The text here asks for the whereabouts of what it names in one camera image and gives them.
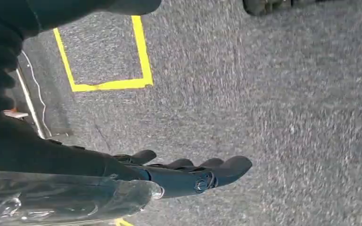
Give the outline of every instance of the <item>finger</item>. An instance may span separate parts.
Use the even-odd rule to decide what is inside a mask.
[[[148,163],[152,161],[154,158],[156,158],[157,155],[152,150],[143,150],[140,151],[132,156],[132,161],[134,164],[143,165],[145,163]]]
[[[173,161],[172,163],[167,164],[167,167],[169,169],[173,169],[173,170],[180,168],[180,167],[188,167],[188,166],[193,166],[193,163],[189,159],[177,159],[177,160]]]
[[[223,163],[224,163],[224,161],[219,158],[212,158],[212,159],[209,159],[209,160],[205,161],[204,163],[200,164],[200,167],[217,167]]]
[[[228,159],[220,167],[213,168],[213,174],[217,178],[217,186],[224,186],[238,180],[252,165],[252,162],[244,156]]]

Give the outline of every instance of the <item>clear plastic wrap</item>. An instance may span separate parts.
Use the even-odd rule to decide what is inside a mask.
[[[0,226],[85,225],[133,215],[160,187],[149,181],[0,172]]]

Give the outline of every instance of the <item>yellow floor marking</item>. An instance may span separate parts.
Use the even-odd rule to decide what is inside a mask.
[[[122,218],[115,219],[115,225],[116,226],[134,226],[134,225],[128,223],[127,221],[123,220]]]
[[[73,92],[95,91],[95,90],[110,90],[110,89],[138,89],[144,88],[147,85],[153,85],[152,71],[150,69],[149,57],[146,48],[145,35],[143,31],[142,21],[140,16],[131,16],[132,26],[134,29],[135,40],[137,42],[138,55],[140,58],[142,79],[129,79],[120,81],[109,81],[98,85],[75,84],[74,77],[71,72],[70,64],[67,59],[65,47],[58,28],[53,29],[59,52],[62,57],[63,65],[67,78]]]

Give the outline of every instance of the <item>screw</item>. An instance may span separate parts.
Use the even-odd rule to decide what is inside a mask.
[[[196,190],[204,191],[207,189],[207,182],[203,180],[198,180],[195,185]]]

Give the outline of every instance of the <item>gray carpet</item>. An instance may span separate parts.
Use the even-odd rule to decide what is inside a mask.
[[[245,155],[204,195],[162,200],[135,226],[362,226],[362,1],[247,15],[239,0],[164,0],[143,16],[154,86],[72,93],[52,32],[25,45],[49,125],[157,162]],[[95,14],[61,34],[76,83],[142,76],[131,19]]]

